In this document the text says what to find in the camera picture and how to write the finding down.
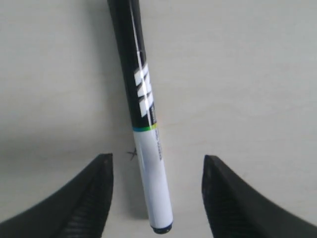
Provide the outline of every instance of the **white label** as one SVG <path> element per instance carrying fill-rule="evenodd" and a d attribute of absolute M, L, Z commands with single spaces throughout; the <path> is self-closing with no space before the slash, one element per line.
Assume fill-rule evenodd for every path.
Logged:
<path fill-rule="evenodd" d="M 135 74 L 135 85 L 138 87 L 139 105 L 141 117 L 144 117 L 150 107 L 153 105 L 152 86 L 150 82 L 150 73 L 148 64 L 146 63 L 142 69 L 139 69 Z"/>

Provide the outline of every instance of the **small black mark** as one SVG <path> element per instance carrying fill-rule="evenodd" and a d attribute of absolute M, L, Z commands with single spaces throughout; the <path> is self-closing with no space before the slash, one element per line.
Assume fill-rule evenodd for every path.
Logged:
<path fill-rule="evenodd" d="M 130 154 L 130 155 L 132 155 L 130 161 L 133 160 L 134 156 L 137 156 L 137 155 L 138 155 L 138 154 L 137 154 L 137 148 L 134 148 L 134 151 L 133 151 L 133 152 L 127 152 L 127 153 Z"/>

